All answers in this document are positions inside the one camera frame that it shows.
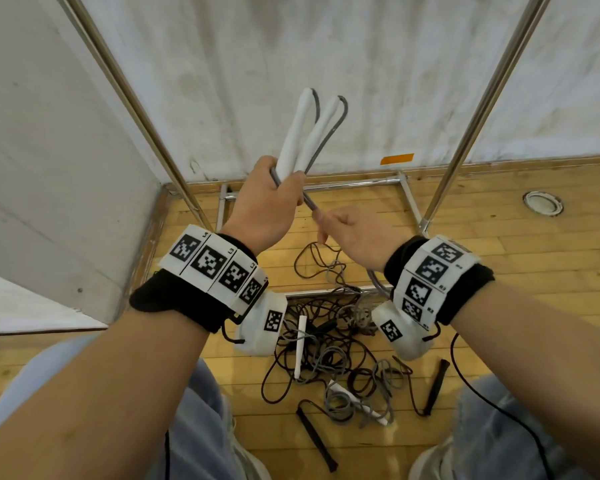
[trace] black wristband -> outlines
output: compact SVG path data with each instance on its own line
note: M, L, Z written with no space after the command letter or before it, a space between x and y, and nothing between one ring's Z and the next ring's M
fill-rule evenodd
M253 252L238 239L219 234L257 262ZM175 310L212 333L233 315L231 308L200 291L179 276L161 269L129 297L129 305L140 312L156 313Z
M384 267L384 277L394 287L398 284L402 270L409 259L411 259L415 252L427 241L428 239L422 236L414 236L401 245L389 258L389 261L387 261L386 266ZM464 304L480 290L480 288L494 280L493 271L490 268L481 264L473 265L471 269L467 270L467 272L460 277L453 288L447 293L445 302L442 304L436 315L436 321L441 325L449 325L451 320L453 320L460 311L460 308L462 308Z

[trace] floor drain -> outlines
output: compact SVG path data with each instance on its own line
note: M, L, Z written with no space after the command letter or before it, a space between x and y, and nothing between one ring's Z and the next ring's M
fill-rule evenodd
M562 201L558 197L539 190L524 194L522 202L537 214L548 217L557 216L564 210Z

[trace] hand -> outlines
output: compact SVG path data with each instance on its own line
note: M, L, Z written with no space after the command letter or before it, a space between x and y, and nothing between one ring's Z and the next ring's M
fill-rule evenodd
M313 211L318 224L318 242L334 238L342 250L358 264L374 271L384 271L386 262L408 236L375 212L360 207L339 207L328 212Z
M257 256L272 247L291 227L302 204L306 175L296 171L279 188L269 170L276 159L261 157L238 193L233 211L220 232L240 240Z

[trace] pant leg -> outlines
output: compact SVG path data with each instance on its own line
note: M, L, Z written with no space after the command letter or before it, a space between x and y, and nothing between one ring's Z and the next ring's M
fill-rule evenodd
M495 376L483 377L473 386L535 432L557 480L592 480ZM528 431L468 388L462 391L458 401L453 436L453 470L457 480L546 478L536 443Z
M94 338L56 344L26 364L0 396L0 425ZM231 421L220 388L200 359L169 427L172 480L242 480L243 470L228 436ZM156 460L145 478L164 478L164 467L164 444L160 442Z

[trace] sneaker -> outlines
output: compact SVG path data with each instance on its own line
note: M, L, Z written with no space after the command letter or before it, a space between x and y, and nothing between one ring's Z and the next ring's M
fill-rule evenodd
M409 480L454 480L451 460L453 438L448 439L422 453L409 470Z
M231 401L224 394L222 396L222 402L225 431L229 437L229 441L231 441L233 453L244 470L244 478L246 480L271 480L271 475L264 466L264 463L248 452L235 437L233 432L235 430L236 421L231 412Z

